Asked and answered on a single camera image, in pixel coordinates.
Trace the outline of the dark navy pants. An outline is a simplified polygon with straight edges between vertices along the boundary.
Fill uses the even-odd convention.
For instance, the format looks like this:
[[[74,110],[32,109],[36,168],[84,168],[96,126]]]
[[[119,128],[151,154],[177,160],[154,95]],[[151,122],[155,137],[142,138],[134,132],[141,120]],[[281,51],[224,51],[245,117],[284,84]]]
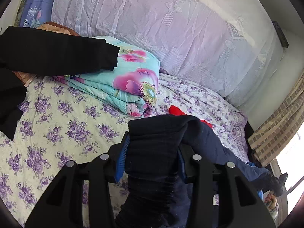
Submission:
[[[277,216],[276,199],[283,193],[281,179],[266,168],[239,159],[224,147],[213,130],[190,115],[159,115],[128,123],[126,153],[128,197],[115,219],[117,227],[185,227],[192,185],[178,176],[178,146],[189,145],[209,162],[233,162],[258,192],[268,192],[269,212]]]

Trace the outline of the purple floral bed quilt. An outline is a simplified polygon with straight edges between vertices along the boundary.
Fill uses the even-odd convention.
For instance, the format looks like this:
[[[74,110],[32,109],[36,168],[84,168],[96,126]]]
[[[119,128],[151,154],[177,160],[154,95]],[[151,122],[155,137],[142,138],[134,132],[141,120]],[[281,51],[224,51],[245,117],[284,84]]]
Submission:
[[[174,105],[211,123],[222,144],[247,162],[246,117],[213,91],[160,75],[155,115]],[[1,135],[1,199],[24,225],[51,180],[69,160],[85,163],[121,141],[131,117],[90,95],[36,78],[27,88],[13,140]]]

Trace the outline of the beige checkered curtain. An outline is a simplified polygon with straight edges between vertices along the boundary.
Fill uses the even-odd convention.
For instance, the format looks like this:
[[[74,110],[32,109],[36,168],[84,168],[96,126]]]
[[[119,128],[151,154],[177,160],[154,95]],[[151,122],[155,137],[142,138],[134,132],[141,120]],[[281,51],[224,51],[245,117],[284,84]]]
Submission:
[[[279,155],[303,123],[303,79],[301,74],[279,108],[248,139],[263,167]]]

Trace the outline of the red and blue small garment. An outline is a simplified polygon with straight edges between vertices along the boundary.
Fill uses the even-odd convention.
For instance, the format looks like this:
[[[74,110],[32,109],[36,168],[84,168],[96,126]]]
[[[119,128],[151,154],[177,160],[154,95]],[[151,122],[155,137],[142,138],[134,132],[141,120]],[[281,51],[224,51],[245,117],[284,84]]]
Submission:
[[[187,115],[186,113],[184,113],[181,109],[179,109],[178,107],[171,105],[169,107],[169,114],[174,115],[174,116],[182,116],[182,115]],[[206,124],[208,127],[210,127],[211,129],[213,128],[212,124],[207,122],[206,120],[200,120],[202,123]]]

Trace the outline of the orange brown cushion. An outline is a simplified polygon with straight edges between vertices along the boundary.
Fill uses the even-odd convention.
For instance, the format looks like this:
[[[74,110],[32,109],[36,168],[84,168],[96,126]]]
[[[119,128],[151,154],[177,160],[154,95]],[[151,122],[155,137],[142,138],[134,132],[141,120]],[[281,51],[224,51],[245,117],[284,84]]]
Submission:
[[[74,30],[62,26],[60,24],[54,23],[54,22],[46,22],[40,26],[37,27],[37,29],[45,30],[45,31],[51,31],[56,33],[62,33],[66,35],[72,35],[72,36],[79,36],[78,33],[76,33]],[[25,87],[28,87],[29,84],[33,81],[35,78],[35,74],[29,74],[24,72],[16,72],[13,71],[13,73],[22,81]]]

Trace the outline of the turquoise floral folded blanket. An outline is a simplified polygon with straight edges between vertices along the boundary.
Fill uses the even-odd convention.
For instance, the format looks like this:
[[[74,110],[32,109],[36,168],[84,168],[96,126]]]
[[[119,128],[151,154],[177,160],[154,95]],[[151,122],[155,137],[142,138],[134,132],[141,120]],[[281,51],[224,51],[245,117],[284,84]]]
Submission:
[[[150,116],[157,101],[160,61],[152,53],[111,36],[96,36],[120,48],[113,71],[59,77],[60,82],[134,117]]]

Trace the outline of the black garment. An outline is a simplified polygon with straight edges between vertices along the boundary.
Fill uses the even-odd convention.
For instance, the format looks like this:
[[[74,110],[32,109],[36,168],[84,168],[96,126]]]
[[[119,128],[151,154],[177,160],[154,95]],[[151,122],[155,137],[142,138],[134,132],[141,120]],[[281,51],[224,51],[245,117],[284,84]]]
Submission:
[[[1,35],[1,132],[13,140],[26,87],[15,72],[40,76],[114,70],[119,48],[104,39],[9,26]]]

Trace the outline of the white lace bed cover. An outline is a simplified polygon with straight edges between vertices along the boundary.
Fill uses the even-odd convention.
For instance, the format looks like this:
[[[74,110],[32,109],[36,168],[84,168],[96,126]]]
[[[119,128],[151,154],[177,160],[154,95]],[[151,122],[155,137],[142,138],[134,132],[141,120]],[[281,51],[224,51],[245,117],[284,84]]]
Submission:
[[[259,0],[54,0],[53,22],[153,53],[168,74],[236,107],[257,96],[283,57]]]

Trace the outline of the blue patterned pillow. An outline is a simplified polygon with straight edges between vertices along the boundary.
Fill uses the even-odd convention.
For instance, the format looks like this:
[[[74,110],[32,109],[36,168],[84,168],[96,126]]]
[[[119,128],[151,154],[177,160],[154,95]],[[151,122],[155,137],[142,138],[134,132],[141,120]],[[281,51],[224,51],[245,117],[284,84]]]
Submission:
[[[22,0],[15,26],[37,28],[51,21],[54,0]]]

